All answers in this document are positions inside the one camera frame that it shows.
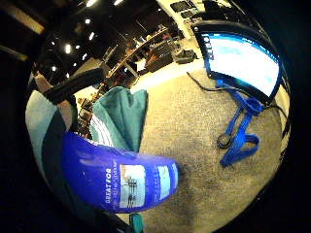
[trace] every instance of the blue strap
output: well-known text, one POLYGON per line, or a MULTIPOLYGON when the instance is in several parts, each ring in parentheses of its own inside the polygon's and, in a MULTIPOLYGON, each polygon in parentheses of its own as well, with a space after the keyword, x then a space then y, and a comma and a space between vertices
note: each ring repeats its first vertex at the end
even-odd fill
MULTIPOLYGON (((217 80, 216 87, 230 87, 229 85, 223 83, 221 80, 217 80)), ((226 167, 231 165, 243 158, 253 155, 259 148, 259 137, 254 134, 246 134, 245 131, 252 120, 253 116, 258 116, 263 111, 263 106, 254 97, 244 98, 235 90, 228 90, 232 98, 240 106, 232 120, 230 121, 225 134, 230 137, 235 125, 236 120, 241 115, 242 111, 245 110, 246 114, 238 128, 238 131, 233 139, 231 147, 227 150, 224 157, 221 160, 221 164, 226 167), (250 149, 242 149, 245 143, 252 143, 254 146, 250 149)))

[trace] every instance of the computer monitor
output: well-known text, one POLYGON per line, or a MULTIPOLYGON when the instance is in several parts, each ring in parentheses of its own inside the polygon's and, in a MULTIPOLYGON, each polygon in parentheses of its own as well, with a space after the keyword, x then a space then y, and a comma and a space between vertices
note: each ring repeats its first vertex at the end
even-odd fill
POLYGON ((210 20, 192 26, 206 71, 258 98, 264 105, 274 98, 281 80, 281 65, 269 41, 240 23, 210 20))

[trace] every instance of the gray carpet floor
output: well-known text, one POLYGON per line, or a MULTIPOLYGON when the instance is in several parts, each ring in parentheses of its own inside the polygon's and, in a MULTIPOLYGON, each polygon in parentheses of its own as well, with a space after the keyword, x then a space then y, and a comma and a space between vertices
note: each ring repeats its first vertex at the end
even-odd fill
MULTIPOLYGON (((215 86, 204 69, 193 75, 203 85, 215 86)), ((213 232, 243 212, 273 177, 281 147, 279 114, 266 110, 254 117, 247 132, 260 137, 258 152, 224 169, 220 160, 225 150, 216 140, 237 110, 230 95, 202 91, 187 74, 148 92, 140 152, 176 159, 181 173, 177 193, 141 213, 146 232, 213 232)), ((128 220, 128 215, 119 216, 128 220)))

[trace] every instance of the monitor screen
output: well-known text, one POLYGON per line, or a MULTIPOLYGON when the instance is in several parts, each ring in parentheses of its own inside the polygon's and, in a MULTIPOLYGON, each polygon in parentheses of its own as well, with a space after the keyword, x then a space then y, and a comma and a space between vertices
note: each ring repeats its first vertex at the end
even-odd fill
POLYGON ((259 43, 230 33, 202 33, 208 70, 235 78, 270 96, 279 76, 277 58, 259 43))

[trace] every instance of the cord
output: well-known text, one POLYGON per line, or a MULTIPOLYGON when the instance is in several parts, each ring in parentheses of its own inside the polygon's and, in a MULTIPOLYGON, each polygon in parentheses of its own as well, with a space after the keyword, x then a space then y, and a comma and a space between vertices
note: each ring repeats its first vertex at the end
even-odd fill
MULTIPOLYGON (((247 96, 250 97, 250 94, 247 93, 246 91, 240 89, 240 88, 235 88, 235 87, 220 87, 220 88, 208 88, 208 87, 205 87, 203 86, 198 80, 196 80, 189 72, 187 72, 187 75, 203 90, 206 90, 206 91, 221 91, 221 90, 235 90, 235 91, 239 91, 239 92, 242 92, 243 94, 246 94, 247 96)), ((269 106, 266 106, 264 107, 265 109, 271 109, 271 108, 275 108, 275 109, 278 109, 279 111, 281 111, 282 115, 284 116, 285 119, 287 119, 287 115, 285 114, 284 110, 278 106, 278 105, 269 105, 269 106)))
POLYGON ((278 109, 285 119, 288 119, 288 116, 285 114, 284 110, 278 105, 269 105, 264 107, 265 109, 278 109))
POLYGON ((235 88, 235 87, 219 87, 219 88, 208 88, 203 86, 198 80, 196 80, 189 72, 187 72, 187 75, 203 90, 206 91, 221 91, 221 90, 235 90, 235 91, 239 91, 242 92, 243 94, 247 95, 247 96, 251 96, 249 93, 247 93, 245 90, 242 90, 240 88, 235 88))

